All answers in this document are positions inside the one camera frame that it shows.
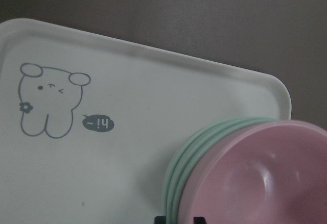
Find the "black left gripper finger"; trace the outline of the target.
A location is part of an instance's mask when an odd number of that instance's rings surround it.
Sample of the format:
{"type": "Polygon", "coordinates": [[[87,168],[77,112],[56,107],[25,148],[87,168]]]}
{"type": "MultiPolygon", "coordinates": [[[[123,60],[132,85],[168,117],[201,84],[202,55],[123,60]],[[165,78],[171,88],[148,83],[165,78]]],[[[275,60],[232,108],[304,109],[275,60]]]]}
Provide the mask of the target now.
{"type": "Polygon", "coordinates": [[[154,217],[154,224],[166,224],[166,212],[163,211],[161,215],[154,217]]]}

